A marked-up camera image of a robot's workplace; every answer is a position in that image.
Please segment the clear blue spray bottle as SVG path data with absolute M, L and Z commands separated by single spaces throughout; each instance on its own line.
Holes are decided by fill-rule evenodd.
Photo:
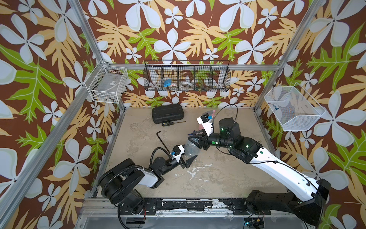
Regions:
M 191 141 L 187 141 L 185 146 L 185 155 L 187 157 L 194 157 L 197 156 L 200 153 L 200 148 L 197 147 L 194 143 L 192 143 Z

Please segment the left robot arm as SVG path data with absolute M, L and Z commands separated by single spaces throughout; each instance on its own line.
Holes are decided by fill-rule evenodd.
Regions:
M 148 168 L 136 165 L 128 158 L 100 177 L 101 195 L 117 205 L 118 213 L 140 214 L 145 210 L 145 199 L 135 187 L 158 188 L 165 180 L 163 175 L 178 166 L 189 168 L 197 158 L 197 155 L 188 158 L 186 155 L 184 145 L 175 146 L 171 152 L 157 147 L 151 154 Z

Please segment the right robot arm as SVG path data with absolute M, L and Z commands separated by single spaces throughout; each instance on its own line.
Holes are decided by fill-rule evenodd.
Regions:
M 213 111 L 197 117 L 202 128 L 191 133 L 188 140 L 203 150 L 211 146 L 224 148 L 229 155 L 262 170 L 288 189 L 287 193 L 251 191 L 245 200 L 247 211 L 254 215 L 272 210 L 287 212 L 318 228 L 331 184 L 325 179 L 316 180 L 299 172 L 256 140 L 243 136 L 233 117 L 221 119 L 219 132 L 215 132 L 215 118 Z

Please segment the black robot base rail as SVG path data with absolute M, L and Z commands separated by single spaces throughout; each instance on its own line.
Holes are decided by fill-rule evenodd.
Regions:
M 251 215 L 245 198 L 145 198 L 134 210 L 127 204 L 118 207 L 119 215 L 157 216 L 161 211 L 204 212 L 228 210 L 233 215 Z

